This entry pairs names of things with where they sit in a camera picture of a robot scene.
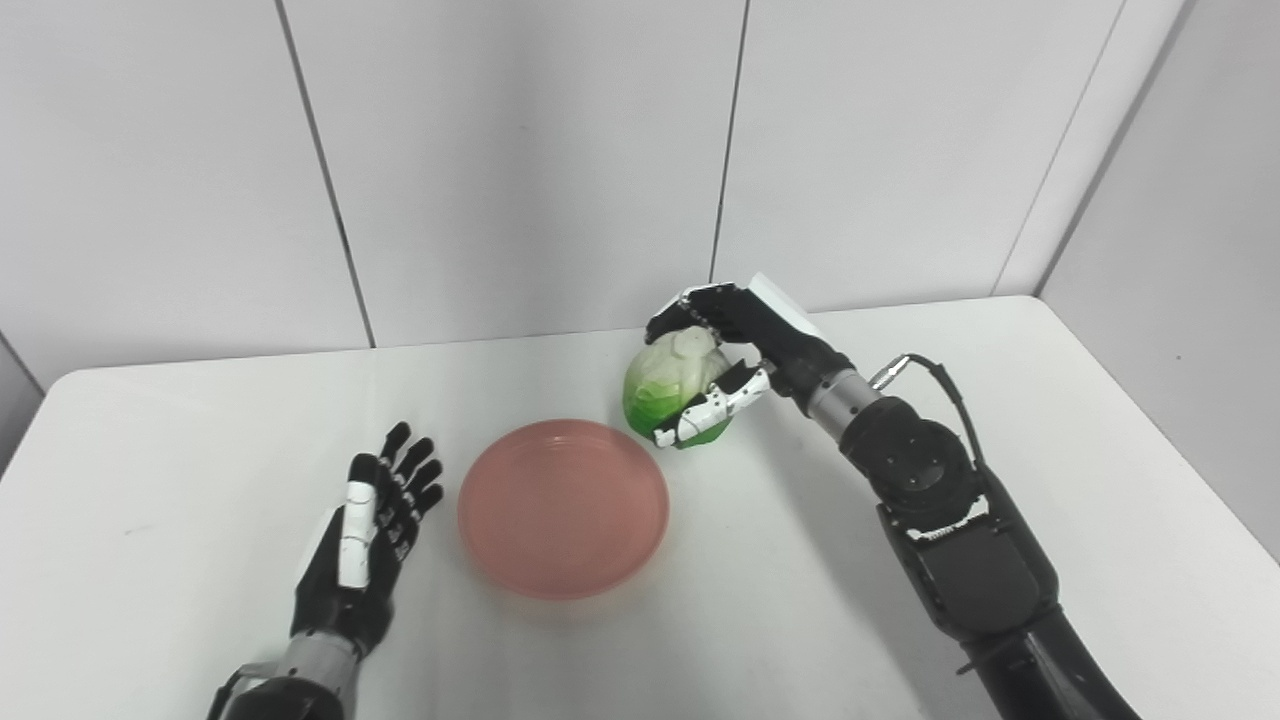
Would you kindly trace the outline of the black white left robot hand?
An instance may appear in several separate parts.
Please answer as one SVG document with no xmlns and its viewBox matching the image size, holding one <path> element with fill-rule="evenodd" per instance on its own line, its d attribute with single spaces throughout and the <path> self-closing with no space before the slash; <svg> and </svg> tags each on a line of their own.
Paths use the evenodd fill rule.
<svg viewBox="0 0 1280 720">
<path fill-rule="evenodd" d="M 393 594 L 425 516 L 443 500 L 434 441 L 407 421 L 378 454 L 356 454 L 343 503 L 333 509 L 294 589 L 291 634 L 324 633 L 366 659 L 387 637 Z"/>
</svg>

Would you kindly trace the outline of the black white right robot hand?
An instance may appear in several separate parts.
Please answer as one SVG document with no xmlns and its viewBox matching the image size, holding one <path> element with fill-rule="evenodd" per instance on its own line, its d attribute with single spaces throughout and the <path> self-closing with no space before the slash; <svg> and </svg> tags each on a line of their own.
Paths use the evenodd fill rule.
<svg viewBox="0 0 1280 720">
<path fill-rule="evenodd" d="M 749 407 L 767 391 L 791 398 L 803 413 L 818 389 L 828 389 L 854 365 L 836 351 L 790 299 L 767 277 L 745 286 L 731 282 L 686 288 L 645 327 L 646 345 L 687 328 L 708 331 L 712 345 L 750 345 L 760 361 L 740 361 L 708 380 L 677 413 L 650 433 L 659 448 L 689 443 Z"/>
</svg>

